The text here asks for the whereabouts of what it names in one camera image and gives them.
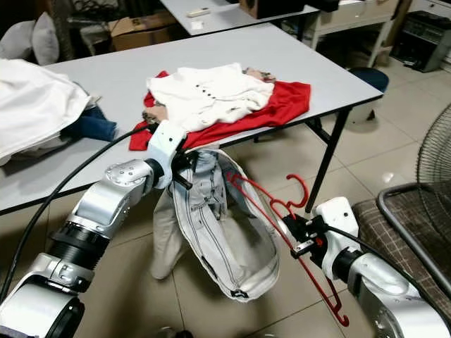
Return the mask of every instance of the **white drawer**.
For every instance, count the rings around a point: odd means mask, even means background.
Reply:
[[[441,4],[439,1],[413,0],[409,7],[409,12],[415,11],[425,11],[439,16],[445,16],[446,18],[451,18],[451,4]]]
[[[329,30],[339,26],[357,27],[359,23],[390,17],[396,5],[397,0],[342,0],[337,11],[321,12],[316,29]]]

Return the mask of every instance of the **red hanger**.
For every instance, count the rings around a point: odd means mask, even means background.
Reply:
[[[261,208],[241,187],[241,185],[238,183],[239,180],[245,181],[249,184],[251,184],[254,188],[257,188],[259,191],[263,192],[268,198],[269,198],[269,206],[271,207],[271,209],[274,211],[274,213],[280,218],[283,219],[283,215],[280,214],[280,212],[275,208],[276,204],[279,204],[281,206],[283,206],[286,211],[291,215],[291,217],[293,217],[294,219],[296,218],[295,213],[292,211],[292,207],[296,207],[296,208],[302,208],[303,206],[305,206],[305,204],[307,203],[307,200],[309,199],[309,190],[307,188],[307,185],[305,184],[304,180],[299,177],[296,174],[289,174],[287,175],[287,180],[290,180],[292,178],[296,179],[303,191],[304,191],[304,197],[302,198],[302,200],[299,203],[295,203],[293,201],[288,201],[288,202],[284,202],[280,199],[275,198],[273,195],[271,195],[268,191],[266,191],[263,187],[261,187],[259,184],[257,184],[256,182],[248,179],[247,177],[243,177],[241,175],[238,174],[232,174],[232,173],[227,173],[226,174],[226,178],[227,181],[229,181],[244,197],[246,197],[257,209],[259,209],[259,211],[265,216],[265,218],[272,224],[272,226],[276,229],[276,231],[278,232],[278,234],[282,237],[282,239],[284,240],[284,242],[290,247],[291,250],[293,250],[293,245],[291,244],[290,240],[287,238],[287,236],[279,229],[279,227],[276,225],[276,223],[274,222],[273,218],[270,217],[266,211]],[[313,274],[311,273],[310,269],[308,268],[308,266],[305,264],[305,262],[302,260],[302,258],[298,258],[298,261],[300,262],[300,264],[302,265],[302,267],[304,268],[305,272],[308,274],[308,276],[310,277],[310,280],[313,282],[313,284],[315,285],[315,288],[318,290],[318,292],[321,294],[321,296],[323,297],[324,301],[327,303],[328,307],[330,308],[330,310],[332,311],[333,315],[337,318],[338,322],[340,322],[341,325],[343,326],[348,326],[350,324],[349,318],[344,315],[343,317],[341,317],[341,315],[338,313],[340,311],[340,309],[342,308],[342,303],[340,300],[340,297],[338,296],[337,290],[335,289],[335,286],[333,285],[332,281],[329,280],[329,278],[327,279],[327,282],[329,284],[330,289],[332,290],[333,293],[333,298],[335,299],[335,305],[332,304],[329,300],[329,298],[327,297],[326,293],[323,291],[323,289],[321,288],[321,286],[319,285],[318,281],[316,280],[316,278],[313,276]]]

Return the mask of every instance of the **red cloth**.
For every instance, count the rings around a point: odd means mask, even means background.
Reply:
[[[167,72],[161,72],[157,77],[168,76]],[[293,118],[309,110],[310,84],[300,82],[277,81],[273,94],[268,104],[261,110],[246,115],[234,123],[215,123],[211,127],[198,132],[190,132],[183,148],[194,148],[212,143],[245,130],[260,127],[278,127],[291,121]],[[155,104],[154,97],[149,92],[144,98],[146,107]],[[138,123],[135,128],[144,127],[146,122]],[[129,150],[146,150],[152,137],[148,130],[132,135]]]

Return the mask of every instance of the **white pillow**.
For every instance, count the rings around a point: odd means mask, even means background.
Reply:
[[[33,51],[40,65],[50,65],[57,62],[59,44],[53,20],[47,12],[37,19],[32,35]]]
[[[31,36],[35,21],[23,21],[9,27],[0,40],[0,58],[27,58],[31,54]]]

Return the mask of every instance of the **black cable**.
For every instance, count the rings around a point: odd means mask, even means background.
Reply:
[[[28,237],[30,236],[31,231],[33,230],[33,227],[35,226],[37,220],[41,216],[41,214],[44,212],[45,208],[50,204],[51,200],[53,200],[56,195],[59,193],[59,191],[69,182],[74,176],[76,176],[84,167],[86,167],[88,164],[90,164],[93,160],[95,160],[97,157],[102,155],[105,151],[110,149],[112,146],[116,145],[120,141],[126,139],[130,135],[136,134],[137,132],[141,132],[147,128],[149,128],[150,125],[145,125],[144,127],[140,127],[134,130],[131,130],[124,135],[118,137],[117,139],[114,139],[110,143],[108,143],[106,146],[98,150],[94,155],[89,157],[85,162],[80,164],[76,169],[74,169],[73,172],[71,172],[69,175],[66,176],[66,178],[61,181],[60,184],[48,195],[48,197],[45,199],[45,201],[41,204],[39,209],[37,209],[36,213],[33,215],[32,219],[28,223],[27,227],[23,231],[22,237],[20,238],[20,242],[17,245],[16,252],[14,253],[13,260],[11,261],[11,265],[8,269],[8,273],[5,277],[5,282],[3,284],[3,287],[1,288],[0,293],[0,303],[5,300],[6,295],[8,293],[9,287],[11,286],[11,282],[13,280],[14,272],[16,271],[18,261],[20,259],[20,255],[22,254],[23,247],[25,246],[26,241],[28,240]]]
[[[438,313],[438,315],[442,318],[443,322],[445,323],[447,329],[449,332],[451,332],[451,326],[450,322],[447,319],[447,316],[445,313],[439,309],[439,307],[436,306],[435,302],[432,300],[432,298],[427,294],[426,290],[416,281],[414,278],[406,273],[403,269],[397,267],[393,262],[390,262],[386,257],[384,257],[379,251],[377,251],[375,248],[373,248],[371,245],[365,243],[360,238],[355,237],[351,235],[350,233],[343,231],[341,229],[337,229],[336,227],[331,227],[330,225],[324,225],[323,226],[325,231],[332,231],[336,232],[338,234],[341,234],[344,237],[347,237],[351,239],[352,241],[359,243],[362,247],[364,247],[366,250],[370,251],[373,255],[379,257],[383,261],[385,261],[388,265],[390,265],[392,268],[394,268],[401,276],[403,276],[410,284],[412,284],[420,293],[421,297],[429,303],[430,306]]]

